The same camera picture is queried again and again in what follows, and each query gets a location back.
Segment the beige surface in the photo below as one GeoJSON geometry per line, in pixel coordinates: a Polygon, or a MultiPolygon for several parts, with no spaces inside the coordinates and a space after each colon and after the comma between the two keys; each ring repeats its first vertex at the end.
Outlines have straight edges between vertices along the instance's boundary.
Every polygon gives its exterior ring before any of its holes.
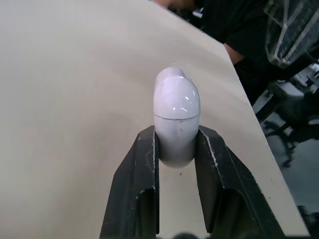
{"type": "MultiPolygon", "coordinates": [[[[98,238],[113,174],[153,124],[154,81],[173,62],[284,232],[307,233],[221,44],[146,0],[28,2],[0,3],[1,239],[98,238]]],[[[160,216],[163,237],[205,234],[193,164],[160,165],[160,216]]]]}

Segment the person's arm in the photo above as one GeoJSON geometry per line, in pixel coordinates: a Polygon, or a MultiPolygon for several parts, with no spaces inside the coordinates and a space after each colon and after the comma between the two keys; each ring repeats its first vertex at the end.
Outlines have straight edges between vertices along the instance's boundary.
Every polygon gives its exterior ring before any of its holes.
{"type": "Polygon", "coordinates": [[[224,44],[226,51],[230,57],[231,62],[233,63],[233,65],[236,65],[238,62],[242,61],[245,59],[245,57],[243,55],[241,55],[240,53],[238,53],[237,51],[235,51],[233,48],[231,48],[229,45],[227,45],[226,43],[224,44]]]}
{"type": "MultiPolygon", "coordinates": [[[[195,0],[153,0],[163,7],[182,8],[182,9],[195,9],[195,0]]],[[[245,57],[231,48],[229,45],[224,44],[226,51],[230,57],[233,65],[243,60],[245,57]]]]}
{"type": "Polygon", "coordinates": [[[182,9],[194,9],[194,0],[153,0],[163,7],[182,8],[182,9]]]}

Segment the white plastic object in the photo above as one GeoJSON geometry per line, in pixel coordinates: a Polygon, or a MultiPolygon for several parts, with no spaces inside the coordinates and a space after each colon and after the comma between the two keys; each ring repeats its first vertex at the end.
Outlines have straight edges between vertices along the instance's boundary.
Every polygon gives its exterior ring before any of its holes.
{"type": "Polygon", "coordinates": [[[162,70],[155,82],[154,122],[159,158],[164,164],[183,167],[194,158],[199,115],[195,84],[180,68],[162,70]]]}

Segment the black shirt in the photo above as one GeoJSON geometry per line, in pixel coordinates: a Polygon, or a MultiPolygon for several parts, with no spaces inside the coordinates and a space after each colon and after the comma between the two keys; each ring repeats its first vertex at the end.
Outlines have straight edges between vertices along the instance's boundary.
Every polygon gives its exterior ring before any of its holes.
{"type": "Polygon", "coordinates": [[[265,51],[268,0],[195,0],[203,7],[202,30],[245,57],[235,65],[251,103],[265,90],[271,74],[265,51]]]}

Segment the person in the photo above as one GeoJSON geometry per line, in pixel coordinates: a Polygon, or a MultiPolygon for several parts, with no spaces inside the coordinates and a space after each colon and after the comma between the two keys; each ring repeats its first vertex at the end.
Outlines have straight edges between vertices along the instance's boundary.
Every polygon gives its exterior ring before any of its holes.
{"type": "Polygon", "coordinates": [[[202,30],[224,44],[253,105],[272,79],[265,51],[268,0],[154,0],[164,7],[203,7],[202,30]]]}

